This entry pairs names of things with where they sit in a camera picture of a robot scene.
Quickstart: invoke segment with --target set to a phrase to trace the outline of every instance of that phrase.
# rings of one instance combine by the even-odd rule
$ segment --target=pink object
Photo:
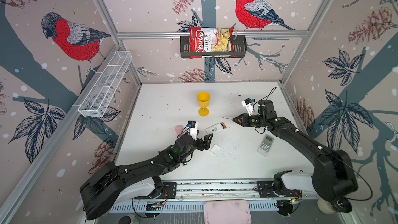
[[[246,200],[208,201],[205,203],[206,224],[251,224]]]
[[[184,129],[183,126],[176,126],[174,128],[174,130],[176,130],[177,135],[180,135],[183,129]]]

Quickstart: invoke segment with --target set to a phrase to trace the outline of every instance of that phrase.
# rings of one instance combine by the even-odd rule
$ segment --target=wallpaper
[[[346,151],[370,184],[362,223],[398,221],[398,0],[335,0],[286,84],[309,134]],[[349,195],[366,199],[358,179]]]
[[[92,0],[2,0],[0,18],[1,205],[114,44]]]
[[[79,188],[103,164],[114,159],[113,149],[137,90],[131,74],[126,72],[103,118],[77,117],[12,224],[80,221],[83,201]]]
[[[244,58],[183,59],[180,40],[124,40],[143,83],[279,80],[301,38],[249,38]]]
[[[257,0],[251,7],[243,6],[254,1],[104,0],[119,32],[177,31],[182,21],[190,21],[194,14],[202,27],[229,28],[236,24],[236,30],[304,30],[321,2]]]

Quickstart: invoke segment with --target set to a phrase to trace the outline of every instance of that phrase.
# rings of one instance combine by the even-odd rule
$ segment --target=white tabletop
[[[241,127],[231,120],[247,113],[241,102],[246,98],[260,100],[273,87],[269,97],[274,103],[277,116],[286,117],[295,124],[289,107],[276,82],[230,82],[230,83],[178,83],[143,84],[137,99],[132,119],[119,150],[116,165],[141,162],[154,157],[169,145],[174,144],[177,125],[186,126],[189,120],[198,121],[199,138],[206,135],[205,129],[224,122],[226,130],[216,133],[211,148],[218,144],[216,154],[196,150],[186,166],[161,176],[163,180],[182,179],[247,179],[269,178],[283,170],[312,173],[312,164],[290,144],[276,138],[267,157],[257,149],[265,136],[253,127]],[[197,111],[196,95],[208,92],[211,96],[209,115],[201,117]]]

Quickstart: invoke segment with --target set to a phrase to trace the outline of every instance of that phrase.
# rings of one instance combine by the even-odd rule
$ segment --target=white mesh basket
[[[132,60],[129,51],[117,51],[101,72],[78,111],[84,117],[102,117]]]

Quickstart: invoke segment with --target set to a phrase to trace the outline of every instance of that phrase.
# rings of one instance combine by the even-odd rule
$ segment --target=yellow goblet
[[[210,94],[207,92],[198,93],[196,96],[198,104],[201,107],[198,111],[199,115],[205,117],[209,114],[209,110],[206,108],[210,103]]]

